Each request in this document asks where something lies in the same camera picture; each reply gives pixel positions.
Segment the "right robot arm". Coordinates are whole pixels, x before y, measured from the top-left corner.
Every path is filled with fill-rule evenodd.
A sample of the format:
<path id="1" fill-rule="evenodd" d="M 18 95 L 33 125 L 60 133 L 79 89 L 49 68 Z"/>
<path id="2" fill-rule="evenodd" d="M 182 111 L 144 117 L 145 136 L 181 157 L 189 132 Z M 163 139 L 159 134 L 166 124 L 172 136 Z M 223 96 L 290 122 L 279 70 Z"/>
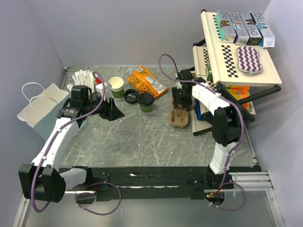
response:
<path id="1" fill-rule="evenodd" d="M 222 97 L 212 90 L 203 78 L 195 78 L 189 69 L 176 73 L 177 86 L 172 88 L 172 104 L 181 110 L 197 99 L 210 112 L 210 118 L 204 117 L 211 124 L 215 140 L 215 151 L 210 168 L 213 173 L 207 176 L 211 188 L 218 188 L 223 183 L 223 174 L 229 169 L 232 152 L 242 141 L 244 122 L 241 106 Z"/>

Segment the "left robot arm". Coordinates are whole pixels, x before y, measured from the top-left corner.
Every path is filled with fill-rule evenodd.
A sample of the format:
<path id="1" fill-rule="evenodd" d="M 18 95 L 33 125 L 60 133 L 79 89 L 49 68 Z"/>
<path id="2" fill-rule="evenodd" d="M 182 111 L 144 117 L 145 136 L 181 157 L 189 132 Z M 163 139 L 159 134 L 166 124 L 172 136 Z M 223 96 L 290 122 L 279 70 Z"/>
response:
<path id="1" fill-rule="evenodd" d="M 24 197 L 31 201 L 59 202 L 66 190 L 79 186 L 88 190 L 93 186 L 92 169 L 74 166 L 59 173 L 60 162 L 71 139 L 84 126 L 90 115 L 114 121 L 124 117 L 115 105 L 114 99 L 92 92 L 86 85 L 75 85 L 71 97 L 59 110 L 54 129 L 43 149 L 31 164 L 22 165 L 19 179 Z"/>

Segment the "black cup lid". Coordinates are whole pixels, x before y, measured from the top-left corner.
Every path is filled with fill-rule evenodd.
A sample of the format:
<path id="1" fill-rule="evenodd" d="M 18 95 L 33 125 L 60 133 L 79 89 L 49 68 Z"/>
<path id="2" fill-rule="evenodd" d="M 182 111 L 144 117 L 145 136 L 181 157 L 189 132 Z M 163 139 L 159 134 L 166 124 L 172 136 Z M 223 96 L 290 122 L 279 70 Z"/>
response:
<path id="1" fill-rule="evenodd" d="M 152 94 L 150 93 L 141 93 L 139 96 L 138 96 L 138 103 L 140 105 L 143 105 L 143 106 L 150 106 L 152 105 L 154 102 L 154 97 Z"/>

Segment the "blue white paper bag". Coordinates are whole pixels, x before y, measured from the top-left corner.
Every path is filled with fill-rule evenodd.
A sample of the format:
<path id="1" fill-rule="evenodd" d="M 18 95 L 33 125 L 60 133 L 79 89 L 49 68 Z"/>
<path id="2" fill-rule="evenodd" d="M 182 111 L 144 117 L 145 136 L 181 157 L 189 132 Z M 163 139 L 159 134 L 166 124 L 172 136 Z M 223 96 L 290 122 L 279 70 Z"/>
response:
<path id="1" fill-rule="evenodd" d="M 47 140 L 55 127 L 59 111 L 71 95 L 58 88 L 54 83 L 48 88 L 43 86 L 41 88 L 42 92 L 39 95 L 26 97 L 28 105 L 17 114 L 17 118 L 26 122 L 44 140 Z"/>

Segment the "green paper coffee cup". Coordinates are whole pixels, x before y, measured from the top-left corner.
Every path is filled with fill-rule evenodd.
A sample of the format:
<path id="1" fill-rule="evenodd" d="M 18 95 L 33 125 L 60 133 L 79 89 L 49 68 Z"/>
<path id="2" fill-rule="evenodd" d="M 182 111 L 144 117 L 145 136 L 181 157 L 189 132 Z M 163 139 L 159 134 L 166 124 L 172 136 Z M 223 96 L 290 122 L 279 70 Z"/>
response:
<path id="1" fill-rule="evenodd" d="M 138 103 L 140 105 L 140 110 L 143 113 L 148 113 L 152 110 L 152 104 L 154 103 L 154 97 L 150 93 L 142 93 L 138 97 Z"/>

